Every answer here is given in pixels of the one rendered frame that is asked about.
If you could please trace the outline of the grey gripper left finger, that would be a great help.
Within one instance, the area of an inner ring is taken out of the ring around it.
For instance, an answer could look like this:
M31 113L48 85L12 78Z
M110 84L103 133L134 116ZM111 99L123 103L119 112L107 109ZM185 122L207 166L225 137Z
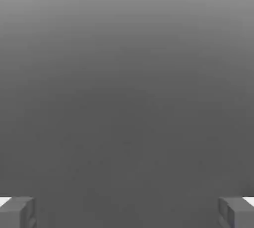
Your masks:
M36 199L0 197L0 228L37 228Z

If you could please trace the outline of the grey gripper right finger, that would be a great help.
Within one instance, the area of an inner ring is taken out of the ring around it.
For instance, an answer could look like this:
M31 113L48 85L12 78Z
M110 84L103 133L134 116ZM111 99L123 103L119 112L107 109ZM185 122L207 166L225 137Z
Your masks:
M254 228L254 197L220 197L220 228Z

